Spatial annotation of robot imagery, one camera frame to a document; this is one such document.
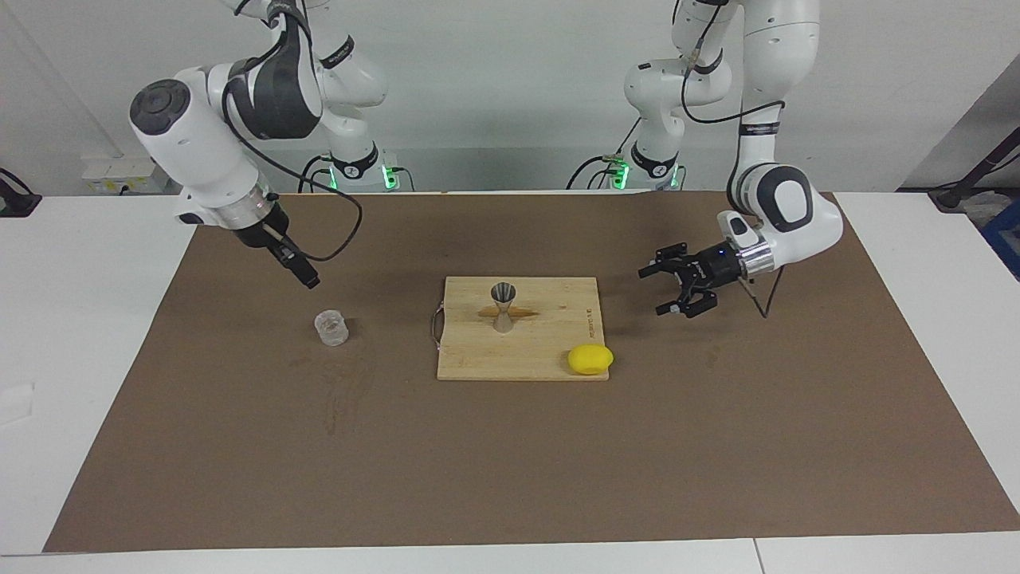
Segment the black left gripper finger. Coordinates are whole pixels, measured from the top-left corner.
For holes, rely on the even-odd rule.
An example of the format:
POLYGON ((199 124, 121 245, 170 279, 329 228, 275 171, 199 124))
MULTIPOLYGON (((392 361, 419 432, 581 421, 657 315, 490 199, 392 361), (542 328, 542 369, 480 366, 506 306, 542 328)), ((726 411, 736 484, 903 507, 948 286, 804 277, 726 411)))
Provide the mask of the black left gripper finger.
POLYGON ((669 273, 680 277, 681 280, 695 280, 698 277, 698 269, 694 264, 695 259, 688 254, 688 244, 668 245, 657 250, 648 265, 638 269, 638 277, 645 279, 655 273, 669 273))
POLYGON ((679 294, 665 304, 657 305, 655 313, 657 316, 682 315, 685 317, 697 317, 708 310, 716 308, 718 296, 713 288, 692 286, 679 288, 679 294))

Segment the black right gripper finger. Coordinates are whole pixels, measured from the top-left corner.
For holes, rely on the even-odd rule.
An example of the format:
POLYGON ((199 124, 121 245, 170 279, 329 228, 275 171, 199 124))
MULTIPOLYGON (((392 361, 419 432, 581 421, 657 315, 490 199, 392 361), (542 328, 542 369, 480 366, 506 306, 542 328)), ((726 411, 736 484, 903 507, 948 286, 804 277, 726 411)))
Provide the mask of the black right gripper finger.
POLYGON ((313 266, 304 255, 294 250, 271 250, 285 269, 307 289, 313 289, 313 266))
POLYGON ((294 275, 299 282, 318 282, 320 274, 311 265, 299 248, 291 244, 280 244, 280 265, 294 275))

